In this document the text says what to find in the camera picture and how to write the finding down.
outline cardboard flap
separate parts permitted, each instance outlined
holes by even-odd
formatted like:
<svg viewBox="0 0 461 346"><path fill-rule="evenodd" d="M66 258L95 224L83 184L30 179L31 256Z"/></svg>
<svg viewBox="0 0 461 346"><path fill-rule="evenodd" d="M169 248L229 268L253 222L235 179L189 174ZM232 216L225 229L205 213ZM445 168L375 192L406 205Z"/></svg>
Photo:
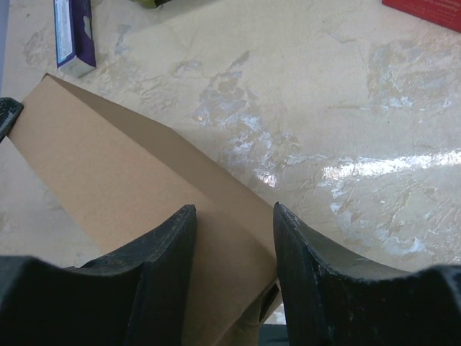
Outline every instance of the cardboard flap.
<svg viewBox="0 0 461 346"><path fill-rule="evenodd" d="M51 76L24 100L10 138L104 252L194 204L184 344L214 345L237 321L239 334L252 329L244 312L277 276L272 209L217 164L171 129Z"/></svg>

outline white floor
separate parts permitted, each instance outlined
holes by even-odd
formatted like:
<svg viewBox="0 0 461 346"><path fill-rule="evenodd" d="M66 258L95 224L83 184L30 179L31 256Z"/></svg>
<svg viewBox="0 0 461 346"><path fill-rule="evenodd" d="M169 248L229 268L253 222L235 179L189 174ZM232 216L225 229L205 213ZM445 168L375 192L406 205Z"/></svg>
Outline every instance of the white floor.
<svg viewBox="0 0 461 346"><path fill-rule="evenodd" d="M461 264L460 33L380 0L92 0L99 66L77 80L55 69L50 1L11 2L9 96L57 75L172 127L371 260ZM98 254L8 141L6 253L60 265Z"/></svg>
<svg viewBox="0 0 461 346"><path fill-rule="evenodd" d="M9 8L9 0L0 0L0 95L1 95L1 80L3 79L6 28L8 25L8 8Z"/></svg>

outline white label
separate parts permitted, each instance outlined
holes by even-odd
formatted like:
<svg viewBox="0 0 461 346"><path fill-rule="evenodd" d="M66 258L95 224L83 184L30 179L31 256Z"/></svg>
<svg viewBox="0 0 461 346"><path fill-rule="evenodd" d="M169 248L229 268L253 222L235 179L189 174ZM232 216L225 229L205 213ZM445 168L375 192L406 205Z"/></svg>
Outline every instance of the white label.
<svg viewBox="0 0 461 346"><path fill-rule="evenodd" d="M72 54L71 7L69 0L55 0L56 51L58 63Z"/></svg>

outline black plastic bracket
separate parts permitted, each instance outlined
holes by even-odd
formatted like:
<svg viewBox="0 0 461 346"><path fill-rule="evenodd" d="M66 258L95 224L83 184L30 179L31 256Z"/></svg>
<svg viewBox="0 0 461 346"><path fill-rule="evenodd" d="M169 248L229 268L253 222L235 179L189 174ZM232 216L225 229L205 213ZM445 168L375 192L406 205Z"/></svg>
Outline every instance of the black plastic bracket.
<svg viewBox="0 0 461 346"><path fill-rule="evenodd" d="M12 130L24 106L9 97L0 98L0 143Z"/></svg>
<svg viewBox="0 0 461 346"><path fill-rule="evenodd" d="M186 205L81 268L0 256L0 345L180 345L197 219Z"/></svg>
<svg viewBox="0 0 461 346"><path fill-rule="evenodd" d="M381 265L280 204L274 240L290 345L461 345L461 267Z"/></svg>

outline purple box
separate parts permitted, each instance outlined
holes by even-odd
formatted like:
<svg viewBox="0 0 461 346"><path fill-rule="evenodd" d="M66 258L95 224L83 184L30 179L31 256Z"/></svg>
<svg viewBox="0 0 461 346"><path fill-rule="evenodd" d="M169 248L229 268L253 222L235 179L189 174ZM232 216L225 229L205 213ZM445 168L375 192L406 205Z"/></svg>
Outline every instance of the purple box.
<svg viewBox="0 0 461 346"><path fill-rule="evenodd" d="M54 0L58 70L81 77L96 68L91 0Z"/></svg>

